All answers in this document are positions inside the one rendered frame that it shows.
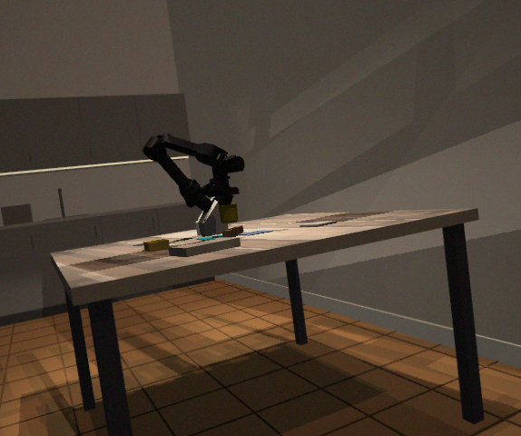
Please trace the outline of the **yellow rectangular block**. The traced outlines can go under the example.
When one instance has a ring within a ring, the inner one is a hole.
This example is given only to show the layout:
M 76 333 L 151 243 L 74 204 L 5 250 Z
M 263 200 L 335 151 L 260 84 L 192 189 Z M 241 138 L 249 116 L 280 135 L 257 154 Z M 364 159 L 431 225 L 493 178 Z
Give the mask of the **yellow rectangular block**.
M 169 245 L 169 240 L 158 239 L 158 240 L 143 242 L 143 247 L 144 247 L 145 251 L 154 252 L 154 251 L 168 249 L 168 247 L 170 247 L 170 245 Z

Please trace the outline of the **yellow cup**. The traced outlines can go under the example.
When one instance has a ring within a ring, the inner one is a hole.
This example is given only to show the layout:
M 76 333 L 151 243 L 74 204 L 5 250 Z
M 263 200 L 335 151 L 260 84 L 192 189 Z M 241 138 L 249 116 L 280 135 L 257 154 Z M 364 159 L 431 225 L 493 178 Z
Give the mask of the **yellow cup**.
M 236 223 L 238 220 L 237 204 L 219 205 L 221 223 Z

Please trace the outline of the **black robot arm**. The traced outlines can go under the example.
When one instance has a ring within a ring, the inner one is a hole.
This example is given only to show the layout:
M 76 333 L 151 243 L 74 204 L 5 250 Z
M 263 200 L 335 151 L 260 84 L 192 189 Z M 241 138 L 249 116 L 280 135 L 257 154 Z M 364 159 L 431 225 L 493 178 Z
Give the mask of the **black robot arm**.
M 242 157 L 232 155 L 227 156 L 227 152 L 214 144 L 196 144 L 181 138 L 171 136 L 170 134 L 158 134 L 150 137 L 146 145 L 143 147 L 143 153 L 153 161 L 156 161 L 166 171 L 168 175 L 179 185 L 180 194 L 184 198 L 187 206 L 196 205 L 207 213 L 213 200 L 208 196 L 217 188 L 220 188 L 218 181 L 213 181 L 200 187 L 196 180 L 188 179 L 180 168 L 174 163 L 166 152 L 166 148 L 174 151 L 194 156 L 199 162 L 212 167 L 212 174 L 225 174 L 241 172 L 244 169 L 244 161 Z M 220 155 L 219 159 L 216 159 Z

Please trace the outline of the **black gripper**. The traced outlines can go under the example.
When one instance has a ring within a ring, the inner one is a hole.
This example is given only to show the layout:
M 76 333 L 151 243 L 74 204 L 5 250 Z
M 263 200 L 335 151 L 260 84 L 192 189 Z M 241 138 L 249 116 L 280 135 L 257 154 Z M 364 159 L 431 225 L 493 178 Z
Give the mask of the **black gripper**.
M 228 176 L 227 173 L 214 175 L 211 180 L 213 181 L 214 178 L 218 181 L 220 188 L 217 188 L 208 195 L 208 198 L 215 197 L 213 199 L 216 200 L 219 205 L 231 204 L 232 198 L 234 197 L 233 194 L 239 194 L 239 189 L 229 186 L 230 176 Z

